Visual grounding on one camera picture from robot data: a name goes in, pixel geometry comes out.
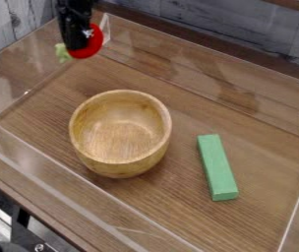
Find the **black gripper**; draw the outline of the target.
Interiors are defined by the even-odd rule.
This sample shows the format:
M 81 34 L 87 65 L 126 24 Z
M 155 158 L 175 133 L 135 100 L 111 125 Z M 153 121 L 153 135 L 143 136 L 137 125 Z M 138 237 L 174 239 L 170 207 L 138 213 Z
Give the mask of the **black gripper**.
M 62 39 L 70 50 L 89 46 L 93 29 L 89 19 L 93 17 L 93 8 L 97 0 L 55 0 L 55 10 Z

